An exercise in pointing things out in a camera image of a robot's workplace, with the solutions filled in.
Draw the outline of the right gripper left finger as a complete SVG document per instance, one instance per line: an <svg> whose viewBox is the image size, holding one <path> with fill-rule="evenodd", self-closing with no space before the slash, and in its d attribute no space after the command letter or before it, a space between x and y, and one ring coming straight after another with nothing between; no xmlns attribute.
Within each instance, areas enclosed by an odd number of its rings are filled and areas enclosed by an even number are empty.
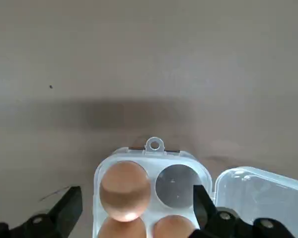
<svg viewBox="0 0 298 238"><path fill-rule="evenodd" d="M0 222L0 238L67 238L82 210L81 187L72 186L48 213L32 216L13 229Z"/></svg>

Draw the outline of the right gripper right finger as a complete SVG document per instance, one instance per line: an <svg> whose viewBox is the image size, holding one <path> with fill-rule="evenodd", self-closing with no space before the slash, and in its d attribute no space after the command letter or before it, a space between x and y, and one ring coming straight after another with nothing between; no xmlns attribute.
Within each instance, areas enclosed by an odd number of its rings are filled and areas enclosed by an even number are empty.
<svg viewBox="0 0 298 238"><path fill-rule="evenodd" d="M248 224L229 211L214 205L203 185L193 186L193 209L199 228L194 238L293 238L294 235L279 221L257 218Z"/></svg>

